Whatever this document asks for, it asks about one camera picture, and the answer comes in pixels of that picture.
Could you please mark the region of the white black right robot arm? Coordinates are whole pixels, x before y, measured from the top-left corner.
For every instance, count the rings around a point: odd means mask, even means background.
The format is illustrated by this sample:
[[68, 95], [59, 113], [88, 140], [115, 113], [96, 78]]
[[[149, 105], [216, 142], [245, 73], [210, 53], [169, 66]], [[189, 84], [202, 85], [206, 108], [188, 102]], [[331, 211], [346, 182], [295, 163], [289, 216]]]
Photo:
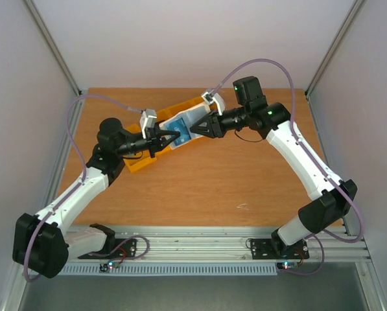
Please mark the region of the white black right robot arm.
[[226, 110], [222, 97], [206, 91], [204, 102], [217, 110], [196, 121], [190, 131], [209, 138], [223, 138], [230, 130], [244, 127], [256, 131], [273, 146], [302, 182], [311, 202], [297, 216], [271, 234], [271, 248], [286, 257], [305, 237], [319, 233], [343, 218], [351, 208], [357, 186], [335, 174], [302, 136], [290, 112], [280, 102], [268, 104], [259, 80], [254, 76], [233, 83], [238, 108]]

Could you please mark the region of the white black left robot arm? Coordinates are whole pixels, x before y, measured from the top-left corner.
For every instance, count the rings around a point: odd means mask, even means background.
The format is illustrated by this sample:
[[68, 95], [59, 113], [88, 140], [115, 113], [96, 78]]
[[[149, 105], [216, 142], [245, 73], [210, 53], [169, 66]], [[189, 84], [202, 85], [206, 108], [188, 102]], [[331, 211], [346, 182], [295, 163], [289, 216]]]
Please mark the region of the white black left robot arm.
[[118, 246], [113, 230], [99, 224], [69, 233], [75, 218], [120, 175], [130, 154], [147, 151], [151, 157], [180, 137], [177, 131], [162, 130], [153, 122], [139, 133], [125, 130], [119, 119], [101, 122], [89, 161], [81, 175], [57, 199], [36, 214], [22, 214], [15, 226], [14, 262], [23, 265], [26, 281], [29, 271], [48, 279], [58, 275], [67, 261], [90, 254], [111, 257]]

